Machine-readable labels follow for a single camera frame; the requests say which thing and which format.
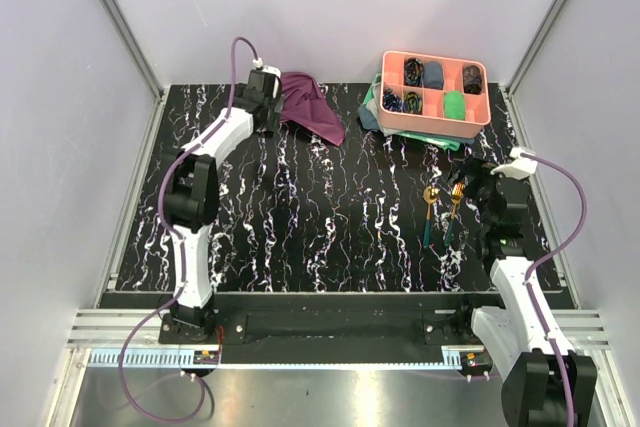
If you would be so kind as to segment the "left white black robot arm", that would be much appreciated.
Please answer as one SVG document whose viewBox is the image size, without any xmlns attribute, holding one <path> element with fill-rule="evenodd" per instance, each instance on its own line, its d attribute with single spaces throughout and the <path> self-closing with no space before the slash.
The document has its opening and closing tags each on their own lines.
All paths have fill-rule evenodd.
<svg viewBox="0 0 640 427">
<path fill-rule="evenodd" d="M 217 218 L 218 168 L 255 133 L 273 132 L 283 110 L 281 71 L 260 67 L 230 93 L 230 105 L 171 161 L 159 192 L 159 215 L 174 254 L 175 284 L 161 331 L 196 343 L 216 334 L 209 278 L 209 236 Z"/>
</svg>

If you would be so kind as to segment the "gold fork teal handle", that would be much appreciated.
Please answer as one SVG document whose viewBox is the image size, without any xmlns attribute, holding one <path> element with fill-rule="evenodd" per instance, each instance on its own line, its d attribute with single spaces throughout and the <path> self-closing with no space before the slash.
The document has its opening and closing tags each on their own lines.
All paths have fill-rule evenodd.
<svg viewBox="0 0 640 427">
<path fill-rule="evenodd" d="M 446 248 L 450 246 L 452 241 L 453 229 L 454 229 L 454 224 L 455 224 L 455 220 L 458 213 L 458 208 L 464 197 L 464 188 L 465 188 L 465 185 L 462 182 L 456 183 L 451 193 L 452 209 L 451 209 L 449 224 L 447 226 L 447 230 L 444 236 L 444 246 Z"/>
</svg>

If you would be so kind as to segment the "purple cloth napkin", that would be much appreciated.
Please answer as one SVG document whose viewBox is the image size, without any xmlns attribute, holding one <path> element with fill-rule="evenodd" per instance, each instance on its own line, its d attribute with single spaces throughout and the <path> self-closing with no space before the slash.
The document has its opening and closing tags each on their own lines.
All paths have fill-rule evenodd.
<svg viewBox="0 0 640 427">
<path fill-rule="evenodd" d="M 294 122 L 323 140 L 340 146 L 345 139 L 344 126 L 316 80 L 301 72 L 283 72 L 281 81 L 284 106 L 280 122 Z"/>
</svg>

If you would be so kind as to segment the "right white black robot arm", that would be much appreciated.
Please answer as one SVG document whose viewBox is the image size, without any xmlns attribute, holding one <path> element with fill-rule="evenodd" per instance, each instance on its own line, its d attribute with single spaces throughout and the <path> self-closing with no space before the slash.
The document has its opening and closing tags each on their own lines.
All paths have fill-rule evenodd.
<svg viewBox="0 0 640 427">
<path fill-rule="evenodd" d="M 470 157 L 449 181 L 478 209 L 477 252 L 502 304 L 468 309 L 454 318 L 466 343 L 481 341 L 502 380 L 501 405 L 510 426 L 585 426 L 597 381 L 591 357 L 579 353 L 552 314 L 537 278 L 550 260 L 532 260 L 522 228 L 528 219 L 526 180 L 541 159 L 516 148 L 502 165 Z"/>
</svg>

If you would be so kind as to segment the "gold spoon teal handle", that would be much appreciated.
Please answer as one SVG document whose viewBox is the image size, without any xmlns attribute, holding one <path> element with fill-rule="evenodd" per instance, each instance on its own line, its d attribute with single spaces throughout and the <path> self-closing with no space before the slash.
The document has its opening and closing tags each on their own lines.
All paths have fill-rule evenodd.
<svg viewBox="0 0 640 427">
<path fill-rule="evenodd" d="M 423 248 L 427 249 L 430 245 L 430 236 L 431 236 L 431 228 L 433 221 L 433 210 L 434 205 L 438 201 L 440 189 L 434 186 L 428 186 L 425 188 L 423 193 L 423 199 L 427 204 L 426 210 L 426 218 L 425 218 L 425 226 L 423 232 Z"/>
</svg>

